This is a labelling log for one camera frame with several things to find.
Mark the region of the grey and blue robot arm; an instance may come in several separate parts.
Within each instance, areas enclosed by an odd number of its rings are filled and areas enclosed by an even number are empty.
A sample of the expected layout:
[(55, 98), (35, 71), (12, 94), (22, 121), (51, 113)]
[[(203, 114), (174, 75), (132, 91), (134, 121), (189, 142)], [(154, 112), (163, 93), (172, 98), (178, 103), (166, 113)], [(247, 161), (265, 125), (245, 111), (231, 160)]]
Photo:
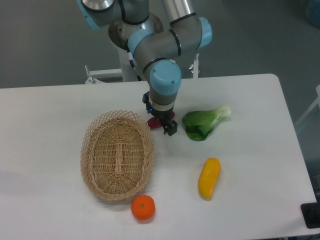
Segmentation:
[(198, 17), (190, 0), (164, 0), (170, 29), (157, 33), (148, 0), (79, 0), (78, 7), (92, 29), (122, 24), (125, 50), (132, 55), (137, 74), (148, 82), (142, 101), (148, 113), (172, 136), (178, 124), (172, 120), (182, 72), (173, 58), (208, 45), (213, 38), (209, 21)]

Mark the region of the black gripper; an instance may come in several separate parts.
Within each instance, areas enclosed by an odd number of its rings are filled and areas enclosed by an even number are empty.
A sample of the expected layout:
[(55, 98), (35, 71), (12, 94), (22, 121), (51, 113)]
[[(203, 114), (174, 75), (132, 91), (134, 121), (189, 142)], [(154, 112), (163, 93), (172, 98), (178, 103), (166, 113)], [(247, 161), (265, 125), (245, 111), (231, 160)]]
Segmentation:
[[(154, 102), (152, 99), (149, 100), (150, 92), (146, 92), (142, 97), (142, 102), (145, 104), (145, 108), (148, 114), (151, 114), (152, 117), (160, 118), (163, 114), (168, 114), (170, 117), (173, 112), (175, 102), (171, 102), (170, 104), (161, 105)], [(167, 118), (162, 121), (163, 134), (172, 136), (177, 132), (178, 124), (175, 120)]]

